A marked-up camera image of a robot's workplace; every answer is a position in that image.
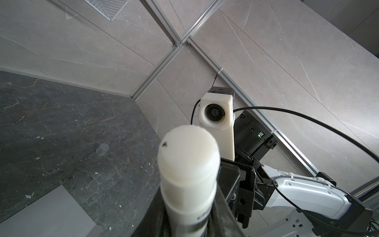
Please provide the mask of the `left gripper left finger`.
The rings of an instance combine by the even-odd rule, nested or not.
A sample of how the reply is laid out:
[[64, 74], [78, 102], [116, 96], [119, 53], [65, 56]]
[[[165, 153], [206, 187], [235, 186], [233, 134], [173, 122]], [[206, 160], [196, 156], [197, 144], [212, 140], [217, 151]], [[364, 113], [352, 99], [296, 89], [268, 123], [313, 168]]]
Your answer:
[[132, 237], [169, 237], [170, 223], [166, 213], [165, 203], [158, 189], [144, 218], [138, 225]]

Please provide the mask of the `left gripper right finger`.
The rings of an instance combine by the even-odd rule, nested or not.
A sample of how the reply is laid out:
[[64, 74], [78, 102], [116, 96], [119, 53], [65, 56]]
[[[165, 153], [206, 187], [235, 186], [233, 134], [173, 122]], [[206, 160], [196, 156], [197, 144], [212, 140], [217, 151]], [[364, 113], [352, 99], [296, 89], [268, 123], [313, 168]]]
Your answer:
[[217, 185], [216, 195], [212, 204], [212, 210], [208, 221], [209, 237], [244, 237], [237, 221], [232, 214], [229, 205]]

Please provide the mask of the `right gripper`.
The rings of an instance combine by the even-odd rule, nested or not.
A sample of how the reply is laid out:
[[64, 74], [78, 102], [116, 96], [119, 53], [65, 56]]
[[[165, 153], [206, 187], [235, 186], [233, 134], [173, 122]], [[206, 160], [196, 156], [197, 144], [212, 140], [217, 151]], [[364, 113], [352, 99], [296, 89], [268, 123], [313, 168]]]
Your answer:
[[221, 159], [219, 186], [237, 222], [246, 229], [253, 210], [263, 210], [275, 188], [259, 160]]

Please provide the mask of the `white glue stick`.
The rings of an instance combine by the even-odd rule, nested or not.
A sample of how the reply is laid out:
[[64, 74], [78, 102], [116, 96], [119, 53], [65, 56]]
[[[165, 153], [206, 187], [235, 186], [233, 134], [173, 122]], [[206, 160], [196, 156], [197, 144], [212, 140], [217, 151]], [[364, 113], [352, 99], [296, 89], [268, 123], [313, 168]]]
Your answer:
[[182, 125], [163, 138], [158, 151], [160, 192], [172, 236], [204, 235], [220, 162], [217, 141], [204, 128]]

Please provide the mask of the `grey purple envelope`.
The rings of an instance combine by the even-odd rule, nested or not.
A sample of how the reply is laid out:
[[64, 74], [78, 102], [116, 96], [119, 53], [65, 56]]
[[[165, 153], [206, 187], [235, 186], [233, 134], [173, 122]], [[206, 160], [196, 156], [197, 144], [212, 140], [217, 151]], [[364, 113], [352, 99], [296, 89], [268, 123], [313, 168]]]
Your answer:
[[1, 223], [2, 237], [98, 237], [97, 225], [61, 185]]

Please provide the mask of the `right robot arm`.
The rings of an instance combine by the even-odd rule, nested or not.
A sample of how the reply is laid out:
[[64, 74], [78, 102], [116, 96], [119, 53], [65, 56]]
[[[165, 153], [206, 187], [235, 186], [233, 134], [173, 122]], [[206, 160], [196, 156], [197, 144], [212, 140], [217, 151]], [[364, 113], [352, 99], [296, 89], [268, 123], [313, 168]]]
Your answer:
[[249, 226], [253, 210], [290, 207], [283, 220], [259, 237], [376, 237], [372, 210], [340, 189], [327, 174], [306, 177], [261, 164], [277, 139], [242, 108], [234, 126], [235, 160], [221, 160], [218, 184], [235, 220]]

